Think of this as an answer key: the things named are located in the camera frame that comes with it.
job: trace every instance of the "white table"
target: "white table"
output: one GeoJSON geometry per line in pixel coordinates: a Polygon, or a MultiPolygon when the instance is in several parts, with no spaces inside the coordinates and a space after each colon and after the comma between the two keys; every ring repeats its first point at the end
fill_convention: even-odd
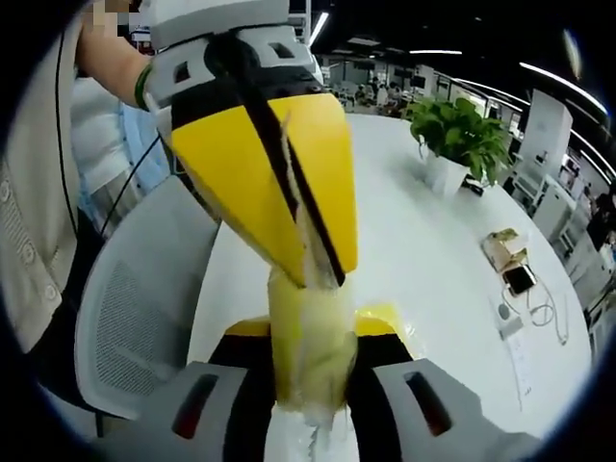
{"type": "MultiPolygon", "coordinates": [[[[544,436],[591,364],[576,293],[552,248],[500,187],[481,198],[465,190],[451,202],[434,196],[414,178],[422,165],[408,122],[371,115],[348,121],[359,227],[359,265],[349,279],[356,306],[394,302],[415,358],[429,358],[475,391],[484,415],[501,428],[544,436]],[[479,248],[489,232],[509,226],[529,233],[530,266],[552,292],[560,323],[569,323],[562,346],[553,324],[535,327],[524,316],[533,385],[524,408],[495,323],[503,285],[479,248]]],[[[269,266],[223,225],[203,281],[190,361],[207,361],[236,321],[267,313],[268,275],[269,266]]],[[[534,288],[530,298],[544,302],[545,291],[534,288]]],[[[514,306],[524,311],[526,298],[514,306]]]]}

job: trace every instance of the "potted plant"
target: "potted plant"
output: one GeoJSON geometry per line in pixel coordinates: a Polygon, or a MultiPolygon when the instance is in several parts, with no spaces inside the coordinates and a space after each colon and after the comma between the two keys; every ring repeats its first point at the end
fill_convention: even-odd
{"type": "Polygon", "coordinates": [[[454,195],[468,173],[481,183],[496,183],[499,170],[509,163],[500,120],[481,117],[464,98],[455,104],[425,100],[409,109],[420,153],[424,145],[429,149],[425,183],[433,191],[454,195]]]}

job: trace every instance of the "green leaves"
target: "green leaves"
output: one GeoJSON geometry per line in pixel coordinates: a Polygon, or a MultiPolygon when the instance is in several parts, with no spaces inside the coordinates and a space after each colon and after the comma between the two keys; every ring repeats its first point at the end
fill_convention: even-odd
{"type": "Polygon", "coordinates": [[[410,106],[411,135],[437,156],[467,166],[478,181],[494,184],[509,164],[500,120],[482,118],[475,105],[458,98],[454,104],[425,100],[410,106]]]}

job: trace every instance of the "white flower pot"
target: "white flower pot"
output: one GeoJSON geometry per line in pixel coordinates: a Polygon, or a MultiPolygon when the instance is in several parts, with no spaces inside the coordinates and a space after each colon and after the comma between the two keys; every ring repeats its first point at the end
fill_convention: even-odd
{"type": "Polygon", "coordinates": [[[444,157],[429,152],[425,162],[424,182],[432,191],[443,198],[452,197],[460,189],[471,170],[444,157]]]}

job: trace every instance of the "ceiling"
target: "ceiling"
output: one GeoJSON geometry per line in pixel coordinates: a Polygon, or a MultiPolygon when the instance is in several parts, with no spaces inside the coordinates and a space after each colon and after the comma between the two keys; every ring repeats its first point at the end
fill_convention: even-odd
{"type": "MultiPolygon", "coordinates": [[[[464,3],[430,2],[422,6],[421,2],[399,0],[313,0],[313,25],[320,12],[329,12],[330,18],[312,50],[330,54],[343,48],[356,58],[376,54],[390,64],[428,64],[449,76],[504,90],[526,101],[532,89],[547,92],[567,104],[574,130],[616,167],[616,143],[611,136],[616,135],[616,127],[611,126],[609,117],[575,91],[520,66],[523,62],[545,69],[588,91],[609,111],[616,108],[616,85],[611,84],[616,83],[616,66],[605,58],[611,52],[607,32],[614,27],[609,24],[609,15],[587,12],[579,6],[568,11],[561,4],[558,12],[548,5],[539,9],[537,2],[526,6],[521,2],[495,2],[491,7],[464,3]],[[577,58],[567,53],[565,30],[577,43],[577,58]],[[379,44],[348,43],[353,37],[379,44]],[[408,53],[425,49],[459,50],[462,55],[408,53]]],[[[291,7],[292,11],[303,11],[305,2],[292,0],[291,7]]],[[[572,137],[571,145],[594,155],[576,137],[572,137]]]]}

